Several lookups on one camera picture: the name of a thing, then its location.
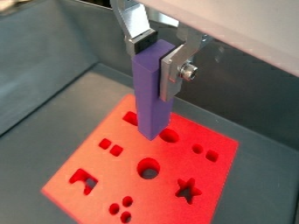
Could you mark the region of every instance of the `circular hole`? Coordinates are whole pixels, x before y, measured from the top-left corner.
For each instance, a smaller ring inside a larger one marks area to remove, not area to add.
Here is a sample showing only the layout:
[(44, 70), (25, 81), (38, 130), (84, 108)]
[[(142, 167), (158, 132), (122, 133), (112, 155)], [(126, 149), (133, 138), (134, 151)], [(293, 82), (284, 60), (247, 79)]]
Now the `circular hole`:
[(112, 204), (108, 209), (110, 214), (117, 214), (118, 212), (118, 204)]
[(130, 213), (129, 212), (122, 212), (120, 216), (120, 220), (122, 223), (128, 223), (132, 219)]
[(198, 144), (194, 144), (192, 147), (192, 151), (196, 153), (196, 154), (201, 154), (202, 152), (202, 148)]
[(158, 137), (166, 142), (166, 143), (176, 143), (178, 141), (178, 135), (177, 133), (170, 129), (164, 129), (161, 133), (158, 134)]
[(125, 196), (125, 197), (122, 198), (122, 206), (124, 206), (124, 207), (130, 207), (132, 204), (133, 204), (133, 199), (132, 199), (129, 196)]
[(148, 157), (138, 162), (136, 171), (142, 179), (153, 179), (158, 174), (160, 165)]

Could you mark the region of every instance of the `star-shaped hole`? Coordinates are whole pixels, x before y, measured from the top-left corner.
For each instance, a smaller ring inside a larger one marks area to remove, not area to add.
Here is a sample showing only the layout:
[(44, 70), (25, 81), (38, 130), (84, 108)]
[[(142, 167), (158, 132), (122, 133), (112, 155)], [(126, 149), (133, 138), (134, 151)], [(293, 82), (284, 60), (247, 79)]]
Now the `star-shaped hole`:
[(186, 203), (190, 205), (192, 204), (192, 198), (194, 196), (201, 195), (201, 191), (194, 187), (194, 179), (189, 178), (189, 180), (185, 182), (181, 179), (177, 180), (178, 184), (178, 191), (176, 192), (174, 196), (184, 197)]

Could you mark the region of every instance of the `red shape sorter board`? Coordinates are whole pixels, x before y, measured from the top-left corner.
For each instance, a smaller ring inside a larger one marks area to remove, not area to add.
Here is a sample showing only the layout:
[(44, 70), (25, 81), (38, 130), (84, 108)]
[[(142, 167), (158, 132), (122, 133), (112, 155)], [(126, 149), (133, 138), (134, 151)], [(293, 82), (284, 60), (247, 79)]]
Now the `red shape sorter board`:
[(84, 224), (208, 224), (237, 142), (172, 114), (148, 141), (126, 96), (41, 189)]

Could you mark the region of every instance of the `hole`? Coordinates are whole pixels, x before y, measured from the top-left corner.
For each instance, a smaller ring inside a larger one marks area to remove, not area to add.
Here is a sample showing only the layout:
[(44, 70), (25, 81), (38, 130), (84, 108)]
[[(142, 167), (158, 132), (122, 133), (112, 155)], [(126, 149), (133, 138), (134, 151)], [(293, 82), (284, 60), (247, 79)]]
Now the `hole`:
[(202, 148), (198, 144), (194, 144), (192, 147), (192, 151), (196, 153), (196, 154), (201, 154), (202, 152)]
[(110, 214), (117, 214), (118, 212), (118, 204), (112, 204), (108, 208)]
[(110, 145), (110, 141), (109, 140), (106, 140), (105, 138), (101, 140), (101, 142), (98, 143), (98, 147), (102, 149), (102, 150), (105, 150), (108, 147), (109, 147), (109, 145)]
[(120, 153), (122, 152), (122, 148), (118, 145), (114, 145), (109, 151), (109, 153), (117, 157)]
[(170, 129), (164, 129), (158, 136), (166, 143), (176, 143), (178, 141), (178, 135)]
[(86, 186), (90, 189), (93, 189), (93, 187), (96, 186), (97, 182), (92, 178), (88, 178), (86, 181), (85, 181), (85, 184), (86, 184)]
[(193, 197), (201, 195), (201, 191), (194, 187), (194, 179), (189, 178), (186, 182), (178, 179), (177, 184), (180, 189), (176, 192), (174, 196), (177, 198), (185, 198), (186, 203), (190, 205)]
[(136, 113), (128, 111), (122, 117), (122, 120), (137, 126)]
[(219, 159), (219, 153), (213, 150), (208, 150), (205, 158), (211, 161), (211, 162), (216, 162)]
[(148, 157), (138, 162), (136, 171), (142, 179), (153, 179), (158, 174), (160, 165)]
[(133, 204), (133, 199), (132, 199), (129, 196), (125, 196), (125, 197), (122, 198), (122, 206), (124, 206), (124, 207), (130, 207), (132, 204)]
[(76, 183), (77, 181), (81, 181), (85, 184), (82, 193), (89, 195), (98, 181), (81, 169), (77, 169), (69, 178), (70, 184)]
[(120, 220), (121, 220), (122, 223), (128, 223), (130, 221), (130, 218), (132, 218), (132, 216), (130, 216), (129, 212), (122, 212), (121, 213)]

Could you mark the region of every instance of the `rectangular purple block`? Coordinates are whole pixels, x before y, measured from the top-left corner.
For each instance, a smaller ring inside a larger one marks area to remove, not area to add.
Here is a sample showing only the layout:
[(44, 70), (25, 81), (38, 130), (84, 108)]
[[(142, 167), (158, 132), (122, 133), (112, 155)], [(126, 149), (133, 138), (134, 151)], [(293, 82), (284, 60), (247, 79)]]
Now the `rectangular purple block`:
[(158, 86), (160, 58), (172, 49), (172, 44), (157, 40), (132, 58), (137, 129), (149, 140), (154, 139), (169, 123), (173, 100), (160, 100)]

